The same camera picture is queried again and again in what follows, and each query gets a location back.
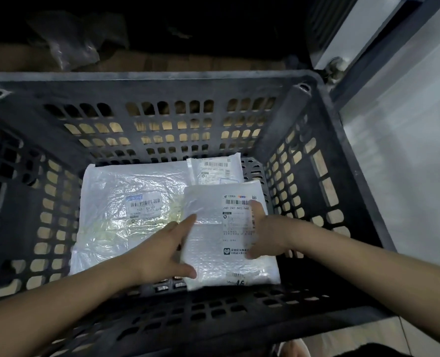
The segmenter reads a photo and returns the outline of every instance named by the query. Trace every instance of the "gray plastic basket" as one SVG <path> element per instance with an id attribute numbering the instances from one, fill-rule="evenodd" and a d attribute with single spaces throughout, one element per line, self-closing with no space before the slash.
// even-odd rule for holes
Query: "gray plastic basket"
<path id="1" fill-rule="evenodd" d="M 262 182 L 271 213 L 394 249 L 310 71 L 0 73 L 0 299 L 68 274 L 89 163 L 235 152 L 245 180 Z M 141 286 L 42 355 L 223 355 L 390 315 L 300 254 L 277 261 L 282 286 Z"/>

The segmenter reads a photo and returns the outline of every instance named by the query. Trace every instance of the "large white package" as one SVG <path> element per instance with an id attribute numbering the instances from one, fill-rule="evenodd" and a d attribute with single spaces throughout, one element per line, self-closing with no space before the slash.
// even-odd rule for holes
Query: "large white package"
<path id="1" fill-rule="evenodd" d="M 192 184 L 243 183 L 241 154 L 216 158 L 187 159 Z"/>
<path id="2" fill-rule="evenodd" d="M 179 221 L 182 194 L 190 183 L 186 161 L 89 165 L 70 274 L 123 254 L 168 222 Z"/>
<path id="3" fill-rule="evenodd" d="M 267 210 L 258 180 L 196 185 L 184 190 L 183 216 L 197 214 L 181 252 L 181 261 L 197 271 L 197 278 L 184 279 L 188 290 L 281 283 L 275 257 L 245 258 L 257 237 L 250 199 L 259 201 Z"/>

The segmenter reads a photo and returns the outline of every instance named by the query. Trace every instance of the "plastic bag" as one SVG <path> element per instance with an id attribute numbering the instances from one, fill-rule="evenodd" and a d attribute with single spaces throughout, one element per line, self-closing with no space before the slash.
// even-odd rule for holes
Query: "plastic bag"
<path id="1" fill-rule="evenodd" d="M 183 215 L 197 214 L 181 251 L 181 261 L 197 271 L 197 278 L 184 278 L 188 290 L 281 283 L 275 257 L 245 258 L 256 241 L 250 199 L 258 200 L 266 210 L 258 180 L 189 186 L 184 190 Z"/>
<path id="2" fill-rule="evenodd" d="M 80 227 L 70 273 L 137 246 L 168 222 L 181 219 L 187 162 L 86 168 Z"/>
<path id="3" fill-rule="evenodd" d="M 47 41 L 63 71 L 98 62 L 97 49 L 105 40 L 129 47 L 121 14 L 90 14 L 82 19 L 67 11 L 41 11 L 27 18 L 27 23 Z"/>
<path id="4" fill-rule="evenodd" d="M 243 183 L 241 154 L 216 158 L 187 159 L 192 184 Z"/>

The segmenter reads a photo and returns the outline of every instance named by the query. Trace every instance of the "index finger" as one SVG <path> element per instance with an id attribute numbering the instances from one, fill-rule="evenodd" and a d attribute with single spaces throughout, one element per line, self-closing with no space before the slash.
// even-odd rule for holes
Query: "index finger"
<path id="1" fill-rule="evenodd" d="M 177 243 L 180 244 L 182 239 L 189 234 L 195 223 L 195 220 L 197 220 L 197 214 L 190 214 L 170 232 L 170 235 L 176 240 Z"/>
<path id="2" fill-rule="evenodd" d="M 250 200 L 248 204 L 250 205 L 253 215 L 258 222 L 266 217 L 265 210 L 263 209 L 263 205 L 261 205 L 260 202 L 256 200 Z"/>

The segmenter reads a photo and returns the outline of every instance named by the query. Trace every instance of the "hand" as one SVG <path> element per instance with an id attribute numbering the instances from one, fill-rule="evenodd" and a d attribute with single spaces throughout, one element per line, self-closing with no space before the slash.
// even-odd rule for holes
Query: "hand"
<path id="1" fill-rule="evenodd" d="M 129 252 L 119 256 L 119 262 L 129 277 L 130 286 L 156 283 L 173 276 L 196 278 L 197 272 L 189 264 L 172 259 L 197 216 L 192 214 L 177 224 L 170 222 L 163 229 Z"/>
<path id="2" fill-rule="evenodd" d="M 293 220 L 286 216 L 267 216 L 261 203 L 256 200 L 250 200 L 249 204 L 255 216 L 258 240 L 247 252 L 247 259 L 277 256 L 292 249 L 288 224 Z"/>

